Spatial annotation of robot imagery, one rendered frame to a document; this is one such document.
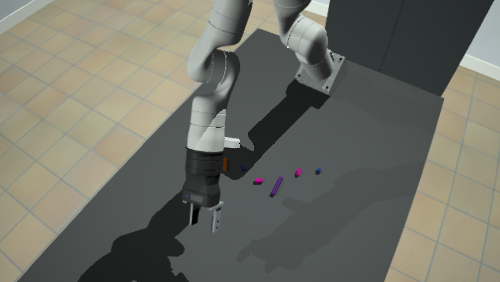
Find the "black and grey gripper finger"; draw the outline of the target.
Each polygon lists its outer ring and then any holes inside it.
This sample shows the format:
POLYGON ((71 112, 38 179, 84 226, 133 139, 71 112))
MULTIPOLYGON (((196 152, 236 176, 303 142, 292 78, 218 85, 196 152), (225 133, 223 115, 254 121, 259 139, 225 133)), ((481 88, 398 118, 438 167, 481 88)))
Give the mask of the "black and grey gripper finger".
POLYGON ((198 223, 198 213, 199 213, 198 205, 191 203, 190 223, 189 223, 190 225, 198 223))
POLYGON ((216 232, 220 228, 220 218, 221 218, 221 208, 224 206, 224 202, 219 201, 219 204, 208 208, 208 210, 213 211, 214 210, 214 216, 212 218, 212 228, 211 232, 216 232))

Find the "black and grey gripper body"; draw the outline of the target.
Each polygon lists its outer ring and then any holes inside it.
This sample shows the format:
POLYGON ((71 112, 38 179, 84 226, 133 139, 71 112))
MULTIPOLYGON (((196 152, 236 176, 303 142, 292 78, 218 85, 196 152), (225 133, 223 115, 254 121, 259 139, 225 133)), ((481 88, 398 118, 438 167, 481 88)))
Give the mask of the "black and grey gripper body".
POLYGON ((186 181, 182 188, 183 201, 206 208, 219 204, 219 178, 224 147, 240 148, 240 140, 225 137, 224 129, 225 127, 190 124, 186 146, 186 181))

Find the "purple rod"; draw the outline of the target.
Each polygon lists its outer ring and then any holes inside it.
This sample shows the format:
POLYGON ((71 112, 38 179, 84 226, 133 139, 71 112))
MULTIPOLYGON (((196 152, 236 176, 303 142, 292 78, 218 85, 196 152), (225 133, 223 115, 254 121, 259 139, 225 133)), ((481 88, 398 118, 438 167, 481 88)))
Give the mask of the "purple rod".
POLYGON ((276 183, 276 185, 275 185, 275 187, 274 187, 274 189, 271 192, 271 195, 275 196, 275 194, 276 194, 276 192, 277 192, 277 190, 278 190, 278 188, 279 188, 282 180, 283 180, 283 177, 280 176, 279 179, 278 179, 278 181, 277 181, 277 183, 276 183))

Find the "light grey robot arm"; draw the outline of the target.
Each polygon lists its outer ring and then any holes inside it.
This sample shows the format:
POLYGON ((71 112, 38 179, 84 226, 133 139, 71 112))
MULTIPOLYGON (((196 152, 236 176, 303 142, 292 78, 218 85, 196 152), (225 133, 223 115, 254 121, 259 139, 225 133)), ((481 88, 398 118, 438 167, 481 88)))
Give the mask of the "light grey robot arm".
MULTIPOLYGON (((273 0, 282 43, 295 51, 312 79, 324 80, 333 71, 334 58, 327 48, 325 28, 300 13, 310 2, 273 0)), ((212 94, 193 99, 191 124, 225 127, 227 105, 240 72, 240 61, 234 52, 217 48, 240 42, 252 4, 253 0, 214 0, 207 26, 189 55, 187 72, 193 81, 218 86, 212 94)))

